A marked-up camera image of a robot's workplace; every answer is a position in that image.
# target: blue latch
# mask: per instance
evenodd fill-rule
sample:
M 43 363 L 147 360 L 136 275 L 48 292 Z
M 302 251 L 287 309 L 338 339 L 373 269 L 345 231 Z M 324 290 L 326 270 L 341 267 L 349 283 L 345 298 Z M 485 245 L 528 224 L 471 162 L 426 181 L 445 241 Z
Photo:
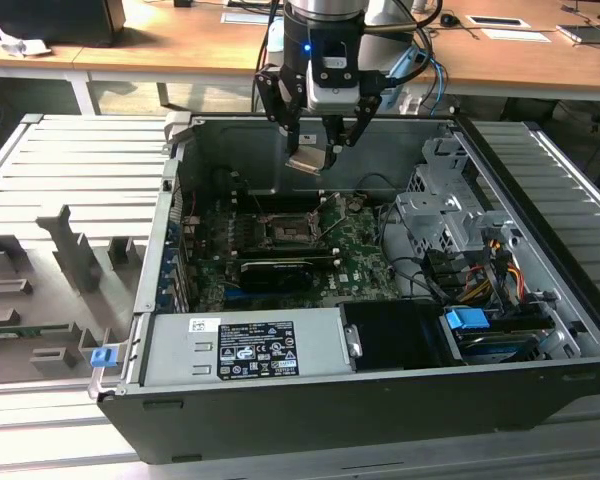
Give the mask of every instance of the blue latch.
M 118 347 L 100 347 L 93 350 L 91 354 L 91 366 L 115 367 L 118 362 Z
M 481 308 L 454 308 L 446 314 L 446 317 L 452 330 L 491 326 Z

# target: desk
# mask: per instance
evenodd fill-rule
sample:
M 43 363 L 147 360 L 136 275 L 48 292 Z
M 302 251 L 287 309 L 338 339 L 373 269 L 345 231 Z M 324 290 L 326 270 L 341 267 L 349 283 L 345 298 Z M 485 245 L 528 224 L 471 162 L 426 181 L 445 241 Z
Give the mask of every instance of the desk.
M 467 14 L 520 17 L 532 29 L 584 24 L 560 11 L 559 0 L 446 0 L 466 26 Z M 55 78 L 71 82 L 82 113 L 99 113 L 89 82 L 98 80 L 158 83 L 162 104 L 166 83 L 248 85 L 265 28 L 220 23 L 220 5 L 173 8 L 170 0 L 125 0 L 126 29 L 115 48 L 55 47 L 55 55 L 16 59 L 0 51 L 0 76 Z M 600 4 L 580 3 L 595 20 Z M 545 33 L 551 43 L 490 40 L 479 30 L 474 40 L 463 30 L 440 31 L 437 58 L 449 70 L 447 93 L 600 101 L 600 49 L 578 46 L 559 32 Z M 417 98 L 433 80 L 430 71 L 409 83 Z

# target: power supply label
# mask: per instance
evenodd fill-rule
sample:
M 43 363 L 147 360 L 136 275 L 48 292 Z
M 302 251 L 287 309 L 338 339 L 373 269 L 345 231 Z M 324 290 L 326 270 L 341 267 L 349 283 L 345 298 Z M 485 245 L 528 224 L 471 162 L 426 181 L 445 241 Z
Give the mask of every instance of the power supply label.
M 221 380 L 298 375 L 293 322 L 241 323 L 218 329 Z

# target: red wire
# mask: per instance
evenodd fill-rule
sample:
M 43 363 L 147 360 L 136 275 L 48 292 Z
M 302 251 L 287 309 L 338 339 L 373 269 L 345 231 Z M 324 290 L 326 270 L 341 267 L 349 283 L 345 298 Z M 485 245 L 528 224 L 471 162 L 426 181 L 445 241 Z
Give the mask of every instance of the red wire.
M 467 281 L 464 283 L 464 289 L 466 290 L 467 288 L 469 288 L 469 280 L 471 279 L 471 274 L 473 272 L 477 272 L 478 270 L 483 270 L 484 267 L 482 265 L 476 265 L 475 267 L 471 267 L 469 269 L 469 271 L 467 272 Z

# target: yellow wire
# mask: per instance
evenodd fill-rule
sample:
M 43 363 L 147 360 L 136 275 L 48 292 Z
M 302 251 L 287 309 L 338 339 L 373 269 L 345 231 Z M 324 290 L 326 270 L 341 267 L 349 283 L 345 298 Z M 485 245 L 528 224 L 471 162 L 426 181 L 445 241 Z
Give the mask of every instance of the yellow wire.
M 466 294 L 464 297 L 462 297 L 460 299 L 461 302 L 466 302 L 467 300 L 471 300 L 475 297 L 477 297 L 480 293 L 484 292 L 485 290 L 487 290 L 489 288 L 491 284 L 489 283 L 489 280 L 485 280 L 484 282 L 482 282 L 478 287 L 476 287 L 475 289 L 473 289 L 471 292 L 469 292 L 468 294 Z

